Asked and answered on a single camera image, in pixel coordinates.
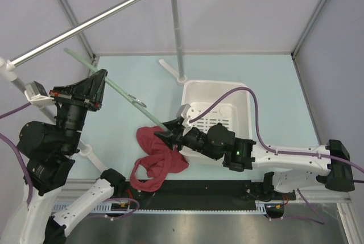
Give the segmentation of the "red tank top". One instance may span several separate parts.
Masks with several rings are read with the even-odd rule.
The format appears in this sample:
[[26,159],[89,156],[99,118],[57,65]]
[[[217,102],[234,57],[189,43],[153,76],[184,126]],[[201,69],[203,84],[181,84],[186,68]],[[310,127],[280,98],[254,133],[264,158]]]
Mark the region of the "red tank top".
[[[155,192],[164,183],[170,173],[181,173],[189,167],[189,163],[178,150],[168,148],[154,132],[159,126],[141,127],[136,131],[136,140],[140,148],[147,154],[139,158],[130,175],[130,184],[134,189]],[[136,172],[142,166],[149,179],[145,182],[137,179]]]

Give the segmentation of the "mint green plastic hanger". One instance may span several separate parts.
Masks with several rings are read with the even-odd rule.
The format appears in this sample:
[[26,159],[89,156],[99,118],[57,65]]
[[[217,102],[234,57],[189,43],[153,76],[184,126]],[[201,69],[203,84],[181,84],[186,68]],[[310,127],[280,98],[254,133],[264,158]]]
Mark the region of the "mint green plastic hanger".
[[[75,51],[64,48],[64,52],[71,55],[74,59],[80,62],[83,66],[87,67],[92,73],[96,73],[98,69],[89,63],[86,58],[77,54]],[[162,130],[167,131],[168,129],[161,123],[154,115],[152,115],[146,108],[146,105],[141,102],[139,99],[135,98],[131,94],[124,91],[119,85],[116,84],[112,79],[106,77],[105,82],[110,86],[113,90],[115,90],[120,96],[122,96],[125,100],[127,100],[133,107],[138,109],[143,115],[145,115],[149,120],[151,120],[155,125],[159,126]]]

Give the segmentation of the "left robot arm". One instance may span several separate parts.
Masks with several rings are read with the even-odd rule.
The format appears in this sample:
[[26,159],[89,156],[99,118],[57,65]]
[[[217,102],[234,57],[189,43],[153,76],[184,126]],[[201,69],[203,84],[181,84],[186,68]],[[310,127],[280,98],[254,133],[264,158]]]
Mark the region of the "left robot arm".
[[65,185],[78,153],[86,115],[102,106],[107,71],[101,69],[71,85],[56,86],[47,92],[34,81],[26,85],[25,96],[33,105],[55,105],[55,123],[26,123],[18,144],[17,157],[28,158],[24,170],[24,200],[8,221],[2,243],[64,243],[76,225],[99,203],[120,198],[126,179],[106,169],[82,196],[66,209],[52,213],[57,196]]

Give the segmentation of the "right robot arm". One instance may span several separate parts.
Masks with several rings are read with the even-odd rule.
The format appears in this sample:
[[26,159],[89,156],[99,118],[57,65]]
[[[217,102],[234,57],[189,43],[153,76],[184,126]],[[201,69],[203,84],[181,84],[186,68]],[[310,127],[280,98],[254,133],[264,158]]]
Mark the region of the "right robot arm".
[[170,149],[187,147],[210,159],[222,160],[224,167],[235,172],[268,169],[262,192],[269,199],[320,185],[336,192],[355,190],[350,155],[339,140],[331,139],[317,147],[272,148],[237,137],[221,122],[212,125],[206,133],[196,127],[186,128],[182,118],[164,125],[166,131],[154,134]]

